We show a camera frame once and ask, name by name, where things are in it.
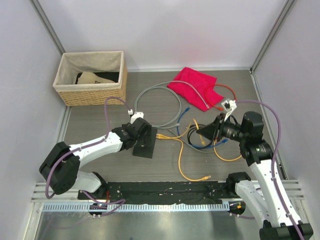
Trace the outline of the black network switch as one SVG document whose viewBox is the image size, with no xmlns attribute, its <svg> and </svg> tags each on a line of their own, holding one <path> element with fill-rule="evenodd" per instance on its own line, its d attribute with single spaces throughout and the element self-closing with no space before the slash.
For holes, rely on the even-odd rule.
<svg viewBox="0 0 320 240">
<path fill-rule="evenodd" d="M 141 135 L 133 147 L 132 155 L 135 157 L 152 159 L 157 133 L 158 130 L 151 127 L 146 133 Z"/>
</svg>

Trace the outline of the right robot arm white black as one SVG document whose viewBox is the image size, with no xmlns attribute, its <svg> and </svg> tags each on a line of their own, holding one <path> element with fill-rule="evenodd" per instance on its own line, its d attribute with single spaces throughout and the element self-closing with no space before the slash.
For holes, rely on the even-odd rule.
<svg viewBox="0 0 320 240">
<path fill-rule="evenodd" d="M 314 232 L 294 210 L 272 161 L 270 145 L 263 139 L 262 116 L 247 111 L 241 123 L 231 122 L 224 113 L 200 127 L 197 133 L 209 140 L 227 138 L 239 143 L 240 154 L 256 177 L 257 190 L 245 172 L 230 173 L 226 179 L 226 193 L 240 197 L 258 223 L 262 240 L 309 240 Z"/>
</svg>

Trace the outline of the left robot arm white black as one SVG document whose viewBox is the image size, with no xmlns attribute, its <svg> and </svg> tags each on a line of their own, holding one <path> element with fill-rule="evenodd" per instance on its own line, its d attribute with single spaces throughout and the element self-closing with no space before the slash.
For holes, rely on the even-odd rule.
<svg viewBox="0 0 320 240">
<path fill-rule="evenodd" d="M 51 199 L 69 190 L 78 190 L 90 198 L 100 200 L 108 191 L 108 183 L 97 172 L 83 172 L 86 164 L 108 154 L 132 149 L 133 156 L 152 158 L 157 129 L 142 117 L 123 124 L 93 140 L 67 145 L 54 145 L 39 173 L 46 180 L 45 196 Z"/>
</svg>

